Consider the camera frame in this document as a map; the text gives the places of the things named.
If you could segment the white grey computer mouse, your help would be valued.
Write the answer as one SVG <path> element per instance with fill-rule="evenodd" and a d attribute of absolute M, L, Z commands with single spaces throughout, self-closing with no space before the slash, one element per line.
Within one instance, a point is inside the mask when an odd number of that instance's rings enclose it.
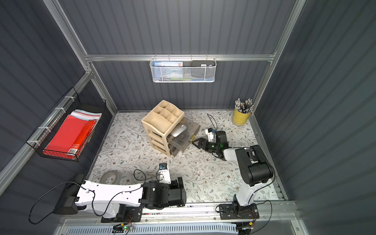
<path fill-rule="evenodd" d="M 170 135 L 174 138 L 178 137 L 181 135 L 183 132 L 187 130 L 187 126 L 185 124 L 179 123 L 174 127 L 174 129 L 170 132 Z"/>

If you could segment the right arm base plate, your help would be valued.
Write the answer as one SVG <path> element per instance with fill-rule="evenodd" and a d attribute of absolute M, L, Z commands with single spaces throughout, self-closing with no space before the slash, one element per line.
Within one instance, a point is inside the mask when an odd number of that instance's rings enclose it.
<path fill-rule="evenodd" d="M 215 211 L 219 213 L 221 220 L 259 219 L 259 212 L 254 203 L 244 207 L 236 204 L 220 204 L 215 208 Z"/>

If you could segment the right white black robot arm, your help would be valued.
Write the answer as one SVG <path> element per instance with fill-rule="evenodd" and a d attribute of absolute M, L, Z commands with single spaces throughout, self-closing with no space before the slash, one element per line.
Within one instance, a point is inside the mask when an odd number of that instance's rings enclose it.
<path fill-rule="evenodd" d="M 234 196 L 230 213 L 237 217 L 255 215 L 257 205 L 254 203 L 256 193 L 270 184 L 269 179 L 275 176 L 275 170 L 267 160 L 259 145 L 250 147 L 230 147 L 224 131 L 214 132 L 214 142 L 198 138 L 192 144 L 223 161 L 237 162 L 242 177 L 242 185 Z"/>

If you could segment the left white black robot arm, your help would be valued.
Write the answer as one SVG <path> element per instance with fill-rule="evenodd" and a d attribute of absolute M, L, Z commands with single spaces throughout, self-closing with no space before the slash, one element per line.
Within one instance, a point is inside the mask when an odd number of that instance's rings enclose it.
<path fill-rule="evenodd" d="M 162 210 L 185 206 L 186 201 L 181 177 L 170 184 L 150 181 L 136 185 L 108 185 L 87 181 L 83 174 L 77 174 L 65 183 L 53 213 L 74 215 L 86 211 L 113 219 L 119 216 L 121 206 Z"/>

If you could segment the grey drawer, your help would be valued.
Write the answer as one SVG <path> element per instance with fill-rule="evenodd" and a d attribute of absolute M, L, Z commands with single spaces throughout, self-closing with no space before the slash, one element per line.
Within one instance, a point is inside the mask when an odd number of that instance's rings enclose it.
<path fill-rule="evenodd" d="M 167 136 L 167 143 L 172 156 L 176 156 L 179 151 L 186 151 L 201 127 L 198 123 L 186 117 L 184 117 L 179 123 L 185 124 L 188 128 L 176 138 L 172 137 L 170 134 Z"/>

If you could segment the beige drawer organizer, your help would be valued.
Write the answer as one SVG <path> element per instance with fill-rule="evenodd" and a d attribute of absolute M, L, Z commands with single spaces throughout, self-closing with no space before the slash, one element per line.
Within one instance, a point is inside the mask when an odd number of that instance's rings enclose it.
<path fill-rule="evenodd" d="M 142 124 L 151 146 L 157 151 L 171 156 L 167 136 L 185 116 L 184 111 L 174 104 L 162 100 L 143 119 Z"/>

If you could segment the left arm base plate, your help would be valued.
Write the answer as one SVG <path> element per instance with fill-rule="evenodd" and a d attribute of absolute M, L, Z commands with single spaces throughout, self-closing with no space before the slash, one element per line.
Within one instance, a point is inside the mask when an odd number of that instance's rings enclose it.
<path fill-rule="evenodd" d="M 119 207 L 119 211 L 114 218 L 102 217 L 101 223 L 140 222 L 142 212 L 142 207 L 129 207 L 121 204 Z"/>

